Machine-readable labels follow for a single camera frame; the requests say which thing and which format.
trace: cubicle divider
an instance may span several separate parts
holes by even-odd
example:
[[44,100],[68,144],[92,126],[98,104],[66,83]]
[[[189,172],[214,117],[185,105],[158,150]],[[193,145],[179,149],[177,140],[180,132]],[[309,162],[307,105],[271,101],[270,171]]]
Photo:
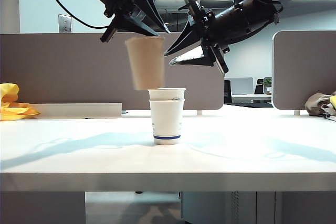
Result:
[[336,90],[336,31],[280,31],[273,37],[272,101],[303,110],[315,93]]
[[[180,33],[165,34],[168,48]],[[1,83],[19,85],[27,103],[122,103],[124,110],[149,109],[148,92],[134,90],[125,41],[135,33],[116,33],[102,43],[98,33],[1,35]],[[219,109],[224,78],[209,66],[170,66],[168,88],[186,88],[186,110]]]

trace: wall plate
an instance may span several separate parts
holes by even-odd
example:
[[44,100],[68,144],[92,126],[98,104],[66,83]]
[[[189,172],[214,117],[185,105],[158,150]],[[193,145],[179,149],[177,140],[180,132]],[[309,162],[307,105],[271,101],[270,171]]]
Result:
[[58,32],[59,33],[71,33],[72,32],[71,16],[58,14]]

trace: table surface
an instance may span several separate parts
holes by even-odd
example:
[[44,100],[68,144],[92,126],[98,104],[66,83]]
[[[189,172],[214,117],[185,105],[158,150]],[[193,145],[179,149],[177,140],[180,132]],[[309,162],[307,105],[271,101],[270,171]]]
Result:
[[3,191],[336,190],[335,122],[225,105],[154,145],[149,116],[0,123]]

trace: paper cup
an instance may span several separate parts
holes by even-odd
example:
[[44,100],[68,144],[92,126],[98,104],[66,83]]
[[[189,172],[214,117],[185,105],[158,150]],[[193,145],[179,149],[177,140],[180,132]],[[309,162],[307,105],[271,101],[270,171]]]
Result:
[[150,99],[184,99],[185,88],[148,89]]
[[133,85],[137,90],[164,86],[163,38],[133,37],[125,41]]
[[177,144],[181,137],[184,99],[149,100],[155,144]]

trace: yellow cloth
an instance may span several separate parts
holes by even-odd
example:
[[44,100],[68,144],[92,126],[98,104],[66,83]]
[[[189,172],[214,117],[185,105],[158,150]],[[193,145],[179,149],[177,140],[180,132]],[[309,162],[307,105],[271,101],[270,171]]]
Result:
[[13,83],[1,83],[1,121],[10,121],[38,115],[39,112],[29,103],[15,102],[18,99],[19,87]]
[[330,102],[334,106],[334,108],[336,109],[336,95],[334,95],[330,98]]

